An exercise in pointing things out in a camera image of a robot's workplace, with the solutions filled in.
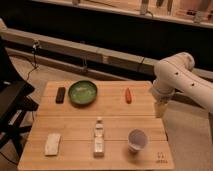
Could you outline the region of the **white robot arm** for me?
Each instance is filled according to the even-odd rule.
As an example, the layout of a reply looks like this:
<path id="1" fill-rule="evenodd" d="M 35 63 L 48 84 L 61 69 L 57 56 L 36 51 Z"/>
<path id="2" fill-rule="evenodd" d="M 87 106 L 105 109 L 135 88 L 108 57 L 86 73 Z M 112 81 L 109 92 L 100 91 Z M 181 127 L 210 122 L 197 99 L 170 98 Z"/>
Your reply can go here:
<path id="1" fill-rule="evenodd" d="M 213 83 L 195 75 L 194 66 L 193 56 L 186 52 L 159 60 L 154 65 L 151 93 L 157 102 L 168 102 L 179 90 L 213 115 Z"/>

